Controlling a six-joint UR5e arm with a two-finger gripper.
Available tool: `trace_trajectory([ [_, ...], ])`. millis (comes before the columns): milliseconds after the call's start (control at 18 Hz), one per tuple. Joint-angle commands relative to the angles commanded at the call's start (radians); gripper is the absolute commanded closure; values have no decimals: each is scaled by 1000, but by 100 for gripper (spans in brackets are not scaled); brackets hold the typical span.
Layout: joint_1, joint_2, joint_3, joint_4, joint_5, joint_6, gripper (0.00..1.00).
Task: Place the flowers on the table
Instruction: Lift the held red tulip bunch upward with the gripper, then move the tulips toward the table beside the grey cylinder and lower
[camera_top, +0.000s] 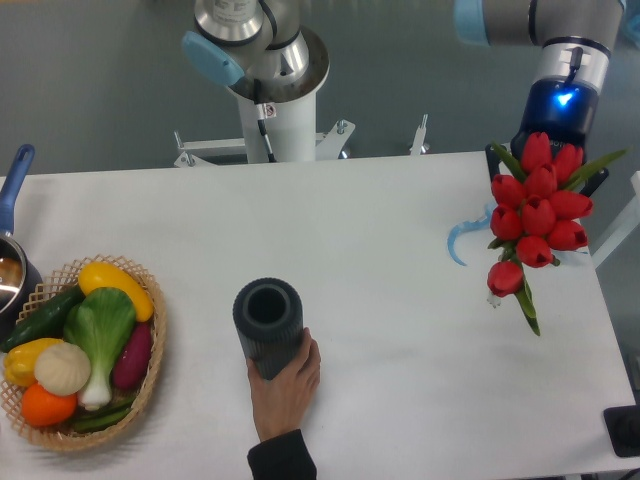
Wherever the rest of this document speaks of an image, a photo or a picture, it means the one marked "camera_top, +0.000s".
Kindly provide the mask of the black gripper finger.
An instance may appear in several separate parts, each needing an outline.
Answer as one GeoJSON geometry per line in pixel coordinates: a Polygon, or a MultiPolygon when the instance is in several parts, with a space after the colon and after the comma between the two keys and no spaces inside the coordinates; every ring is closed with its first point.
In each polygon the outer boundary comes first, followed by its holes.
{"type": "Polygon", "coordinates": [[[586,197],[591,197],[608,177],[609,170],[607,168],[599,170],[584,183],[580,190],[580,194],[586,197]]]}
{"type": "Polygon", "coordinates": [[[488,173],[490,177],[500,174],[501,158],[495,151],[492,144],[488,144],[485,149],[485,157],[487,162],[488,173]]]}

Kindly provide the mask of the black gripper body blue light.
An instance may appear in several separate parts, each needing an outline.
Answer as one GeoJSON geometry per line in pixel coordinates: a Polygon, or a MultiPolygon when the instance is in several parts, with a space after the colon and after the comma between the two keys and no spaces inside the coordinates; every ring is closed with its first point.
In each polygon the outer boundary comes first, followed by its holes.
{"type": "Polygon", "coordinates": [[[546,133],[552,152],[565,144],[584,148],[591,131],[599,94],[589,86],[543,79],[530,89],[520,128],[510,142],[514,156],[521,156],[532,133],[546,133]]]}

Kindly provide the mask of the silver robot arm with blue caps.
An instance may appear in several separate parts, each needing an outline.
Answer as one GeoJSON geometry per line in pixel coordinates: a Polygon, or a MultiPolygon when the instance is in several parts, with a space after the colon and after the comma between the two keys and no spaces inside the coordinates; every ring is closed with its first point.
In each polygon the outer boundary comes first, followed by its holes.
{"type": "Polygon", "coordinates": [[[521,124],[510,142],[516,157],[534,132],[547,133],[554,153],[566,144],[586,144],[625,8],[624,1],[454,3],[461,41],[541,49],[521,124]]]}

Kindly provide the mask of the black sleeved forearm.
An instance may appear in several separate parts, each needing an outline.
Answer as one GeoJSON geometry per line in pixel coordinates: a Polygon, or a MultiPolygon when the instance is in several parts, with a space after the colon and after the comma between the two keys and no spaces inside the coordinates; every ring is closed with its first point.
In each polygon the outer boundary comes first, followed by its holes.
{"type": "Polygon", "coordinates": [[[317,467],[300,429],[255,445],[247,461],[257,480],[316,480],[317,467]]]}

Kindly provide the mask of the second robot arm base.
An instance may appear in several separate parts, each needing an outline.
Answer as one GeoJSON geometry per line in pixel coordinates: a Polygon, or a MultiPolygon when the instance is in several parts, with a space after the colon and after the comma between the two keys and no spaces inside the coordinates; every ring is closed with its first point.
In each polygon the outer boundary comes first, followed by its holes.
{"type": "Polygon", "coordinates": [[[298,100],[329,73],[327,48],[302,25],[299,1],[197,0],[181,44],[197,72],[256,104],[298,100]]]}

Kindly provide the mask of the person's hand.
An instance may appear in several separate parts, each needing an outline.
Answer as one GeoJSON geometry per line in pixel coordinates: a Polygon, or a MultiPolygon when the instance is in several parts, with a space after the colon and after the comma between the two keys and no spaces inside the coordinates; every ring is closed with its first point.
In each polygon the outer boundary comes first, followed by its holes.
{"type": "Polygon", "coordinates": [[[261,442],[298,430],[321,381],[321,355],[308,327],[295,357],[272,380],[246,360],[253,420],[261,442]]]}

